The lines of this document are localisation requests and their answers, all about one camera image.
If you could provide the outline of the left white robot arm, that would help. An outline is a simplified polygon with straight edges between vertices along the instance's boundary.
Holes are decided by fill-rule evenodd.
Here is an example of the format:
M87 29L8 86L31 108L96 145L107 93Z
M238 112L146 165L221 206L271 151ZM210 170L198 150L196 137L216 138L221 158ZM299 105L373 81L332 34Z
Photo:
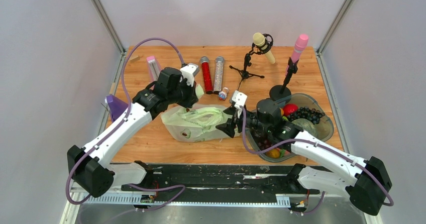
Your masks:
M136 184L149 190L154 177L140 161L113 167L112 158L141 128L149 124L171 104L191 108L198 102L200 86L195 77L195 64L175 69L166 67L156 81L139 91L126 110L98 137L83 147L67 151L68 181L73 180L91 197L104 195L111 187Z

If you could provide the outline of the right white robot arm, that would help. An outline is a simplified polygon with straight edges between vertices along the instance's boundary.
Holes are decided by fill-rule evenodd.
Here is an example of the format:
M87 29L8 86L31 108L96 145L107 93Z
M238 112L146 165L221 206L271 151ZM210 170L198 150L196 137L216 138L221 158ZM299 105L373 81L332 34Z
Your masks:
M367 160L319 140L286 120L283 109L268 98L259 101L255 111L248 111L243 100L234 101L225 113L232 114L232 117L216 128L229 137L239 132L246 145L246 131L258 131L273 149L278 147L307 157L326 168L326 171L320 171L303 164L294 165L287 178L287 186L292 192L303 189L328 192L344 197L369 215L377 215L382 206L394 206L389 194L392 182L379 158L372 156Z

